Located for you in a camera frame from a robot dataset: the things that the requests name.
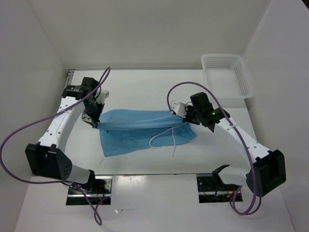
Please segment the light blue shorts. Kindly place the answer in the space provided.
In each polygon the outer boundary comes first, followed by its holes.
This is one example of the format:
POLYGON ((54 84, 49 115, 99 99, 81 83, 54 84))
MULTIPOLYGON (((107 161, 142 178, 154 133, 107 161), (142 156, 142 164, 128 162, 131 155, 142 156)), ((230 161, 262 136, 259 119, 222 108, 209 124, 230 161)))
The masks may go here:
POLYGON ((190 124, 165 110, 110 110, 100 116, 97 129, 105 157, 185 145, 197 137, 190 124))

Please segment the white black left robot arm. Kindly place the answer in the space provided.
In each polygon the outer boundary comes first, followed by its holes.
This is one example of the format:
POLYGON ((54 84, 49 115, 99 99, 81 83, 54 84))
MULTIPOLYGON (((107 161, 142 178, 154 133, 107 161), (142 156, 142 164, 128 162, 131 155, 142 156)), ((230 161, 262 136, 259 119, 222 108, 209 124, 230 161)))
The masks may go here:
POLYGON ((84 77, 79 86, 68 85, 62 93, 58 116, 36 144, 28 144, 25 154, 34 175, 76 183, 85 193, 98 187, 95 173, 72 164, 65 155, 70 133, 78 118, 93 128, 99 123, 109 93, 94 78, 84 77))

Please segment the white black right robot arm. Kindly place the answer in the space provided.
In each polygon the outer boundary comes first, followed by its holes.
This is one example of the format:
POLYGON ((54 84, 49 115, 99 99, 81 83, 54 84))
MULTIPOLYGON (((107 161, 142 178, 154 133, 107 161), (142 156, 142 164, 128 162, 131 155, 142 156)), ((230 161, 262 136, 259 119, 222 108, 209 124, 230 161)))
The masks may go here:
POLYGON ((225 164, 212 172, 212 186, 223 190, 227 185, 247 186, 258 197, 264 197, 286 181, 284 155, 257 142, 221 107, 214 108, 204 92, 190 97, 191 105, 175 104, 175 112, 183 119, 202 125, 221 136, 246 160, 246 169, 225 164))

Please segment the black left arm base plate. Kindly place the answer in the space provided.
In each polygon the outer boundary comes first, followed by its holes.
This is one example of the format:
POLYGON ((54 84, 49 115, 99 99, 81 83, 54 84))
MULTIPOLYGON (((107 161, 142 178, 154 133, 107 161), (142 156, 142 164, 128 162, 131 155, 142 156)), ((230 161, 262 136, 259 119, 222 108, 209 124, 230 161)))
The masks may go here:
MULTIPOLYGON (((96 181, 98 186, 93 190, 84 191, 93 205, 110 205, 111 204, 111 192, 112 192, 112 180, 111 175, 97 175, 96 181)), ((69 187, 66 205, 87 205, 88 202, 84 195, 76 188, 69 187)))

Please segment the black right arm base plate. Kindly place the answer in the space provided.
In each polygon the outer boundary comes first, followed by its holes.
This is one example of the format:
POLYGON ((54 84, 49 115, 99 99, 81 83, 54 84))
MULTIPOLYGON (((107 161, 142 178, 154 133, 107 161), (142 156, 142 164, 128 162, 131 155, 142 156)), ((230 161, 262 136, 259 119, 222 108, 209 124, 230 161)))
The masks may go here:
POLYGON ((225 203, 235 195, 237 185, 217 187, 210 174, 197 175, 197 190, 199 203, 225 203))

